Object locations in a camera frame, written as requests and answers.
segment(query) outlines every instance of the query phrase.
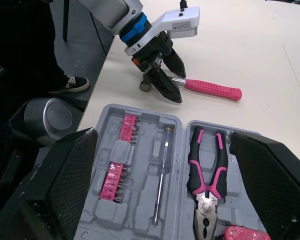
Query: table surface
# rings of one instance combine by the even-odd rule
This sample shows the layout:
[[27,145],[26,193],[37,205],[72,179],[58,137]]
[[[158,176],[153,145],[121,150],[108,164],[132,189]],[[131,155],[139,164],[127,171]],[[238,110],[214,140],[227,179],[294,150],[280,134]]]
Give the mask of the table surface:
[[[143,0],[153,22],[178,0]],[[189,0],[200,7],[198,35],[174,39],[187,78],[241,88],[233,102],[180,89],[183,103],[153,87],[141,92],[142,73],[115,38],[79,129],[95,127],[103,108],[121,104],[250,131],[284,143],[300,159],[300,6],[262,0]]]

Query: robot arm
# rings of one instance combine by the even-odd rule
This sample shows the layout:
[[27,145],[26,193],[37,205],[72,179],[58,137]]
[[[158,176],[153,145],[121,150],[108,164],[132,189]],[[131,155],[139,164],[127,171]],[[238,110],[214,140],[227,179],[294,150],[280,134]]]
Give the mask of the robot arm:
[[200,21],[199,7],[187,7],[181,0],[180,8],[167,11],[152,24],[142,12],[139,0],[79,0],[113,36],[119,35],[126,44],[125,53],[144,76],[167,99],[181,103],[179,88],[161,69],[164,63],[170,71],[186,77],[184,63],[173,49],[171,39],[197,35]]

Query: black sneaker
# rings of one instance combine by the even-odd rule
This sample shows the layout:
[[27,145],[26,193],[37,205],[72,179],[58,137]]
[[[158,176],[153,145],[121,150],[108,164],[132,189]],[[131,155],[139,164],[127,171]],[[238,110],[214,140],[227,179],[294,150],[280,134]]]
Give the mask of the black sneaker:
[[61,94],[61,93],[78,93],[86,90],[90,82],[85,77],[80,76],[68,76],[68,83],[56,91],[51,91],[50,94]]

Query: screwdriver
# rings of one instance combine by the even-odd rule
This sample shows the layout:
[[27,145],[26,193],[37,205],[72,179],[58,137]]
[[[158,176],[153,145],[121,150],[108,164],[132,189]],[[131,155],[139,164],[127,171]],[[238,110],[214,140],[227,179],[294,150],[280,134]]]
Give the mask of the screwdriver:
[[162,191],[164,186],[164,177],[166,174],[166,163],[168,159],[168,148],[169,148],[169,139],[172,133],[172,129],[167,127],[165,130],[165,138],[164,138],[164,150],[162,156],[162,168],[159,180],[159,187],[158,187],[158,194],[156,196],[156,205],[155,205],[155,212],[154,212],[154,227],[158,225],[158,216],[161,206],[161,198],[162,198]]

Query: white shoelace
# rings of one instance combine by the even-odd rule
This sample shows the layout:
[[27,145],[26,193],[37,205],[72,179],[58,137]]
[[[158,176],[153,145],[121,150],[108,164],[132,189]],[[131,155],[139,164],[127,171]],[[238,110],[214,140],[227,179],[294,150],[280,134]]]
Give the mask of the white shoelace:
[[68,89],[70,85],[76,85],[76,78],[74,76],[68,76],[69,80],[65,87]]

